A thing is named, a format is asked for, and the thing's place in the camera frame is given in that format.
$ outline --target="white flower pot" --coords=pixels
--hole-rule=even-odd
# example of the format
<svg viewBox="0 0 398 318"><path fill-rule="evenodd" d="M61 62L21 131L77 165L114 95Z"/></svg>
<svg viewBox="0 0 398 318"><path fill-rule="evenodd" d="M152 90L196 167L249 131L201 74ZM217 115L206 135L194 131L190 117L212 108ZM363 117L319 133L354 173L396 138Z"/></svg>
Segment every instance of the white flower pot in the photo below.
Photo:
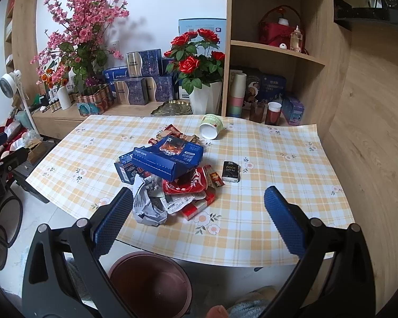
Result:
<svg viewBox="0 0 398 318"><path fill-rule="evenodd" d="M190 102L194 115L217 113L221 98L222 82L213 82L211 87L202 85L202 89L194 88L190 94Z"/></svg>

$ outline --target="blue gripper pad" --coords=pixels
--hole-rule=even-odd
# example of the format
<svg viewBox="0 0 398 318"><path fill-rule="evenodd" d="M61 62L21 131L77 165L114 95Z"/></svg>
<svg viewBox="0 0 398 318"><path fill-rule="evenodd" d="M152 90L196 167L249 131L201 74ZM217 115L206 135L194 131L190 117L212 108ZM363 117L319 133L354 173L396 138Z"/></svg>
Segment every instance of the blue gripper pad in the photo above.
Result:
<svg viewBox="0 0 398 318"><path fill-rule="evenodd" d="M128 188L122 188L109 205L100 207L94 213L92 220L96 214L100 216L105 213L92 235L93 254L96 258L109 252L132 209L133 193Z"/></svg>
<svg viewBox="0 0 398 318"><path fill-rule="evenodd" d="M308 220L304 212L298 206L287 203L274 186L265 190L264 206L281 234L289 252L302 258L306 251L306 227L304 223Z"/></svg>

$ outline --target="white vase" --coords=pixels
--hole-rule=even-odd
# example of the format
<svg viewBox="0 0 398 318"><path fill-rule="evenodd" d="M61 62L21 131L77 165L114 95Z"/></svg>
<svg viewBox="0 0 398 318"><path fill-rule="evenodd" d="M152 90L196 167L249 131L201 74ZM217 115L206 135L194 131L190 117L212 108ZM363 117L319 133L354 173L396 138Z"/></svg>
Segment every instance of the white vase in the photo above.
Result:
<svg viewBox="0 0 398 318"><path fill-rule="evenodd" d="M60 106L62 107L62 110L69 109L72 105L71 99L69 98L68 90L66 86L62 86L58 90L58 98L60 101Z"/></svg>
<svg viewBox="0 0 398 318"><path fill-rule="evenodd" d="M222 82L213 82L211 87L202 85L202 89L194 88L190 94L190 102L194 115L217 113L221 100Z"/></svg>

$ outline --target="red gift basket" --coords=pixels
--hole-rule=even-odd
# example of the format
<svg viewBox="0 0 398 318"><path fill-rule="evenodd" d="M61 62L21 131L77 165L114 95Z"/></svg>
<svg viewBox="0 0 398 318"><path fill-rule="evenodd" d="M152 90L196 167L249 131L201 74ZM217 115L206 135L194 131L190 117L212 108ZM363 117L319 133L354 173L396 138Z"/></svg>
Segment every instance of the red gift basket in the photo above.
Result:
<svg viewBox="0 0 398 318"><path fill-rule="evenodd" d="M293 10L299 18L299 29L303 35L302 39L302 53L306 54L307 51L305 50L305 29L303 27L301 17L299 13L292 7L287 5L281 5L272 10L268 11L259 22L259 42L261 44L272 45L276 46L277 48L280 47L280 44L284 43L289 48L290 46L290 35L293 31L295 31L296 27L281 25L278 23L268 23L264 21L268 15L274 11L279 11L281 15L285 13L284 7Z"/></svg>

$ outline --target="gold tray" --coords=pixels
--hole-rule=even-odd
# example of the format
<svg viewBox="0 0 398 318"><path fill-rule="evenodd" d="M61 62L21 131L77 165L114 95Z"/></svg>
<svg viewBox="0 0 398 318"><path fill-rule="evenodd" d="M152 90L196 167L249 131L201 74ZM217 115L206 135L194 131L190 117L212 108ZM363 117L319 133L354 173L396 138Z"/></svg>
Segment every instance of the gold tray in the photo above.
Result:
<svg viewBox="0 0 398 318"><path fill-rule="evenodd" d="M184 100L169 100L151 113L152 116L183 116L193 115L192 105Z"/></svg>

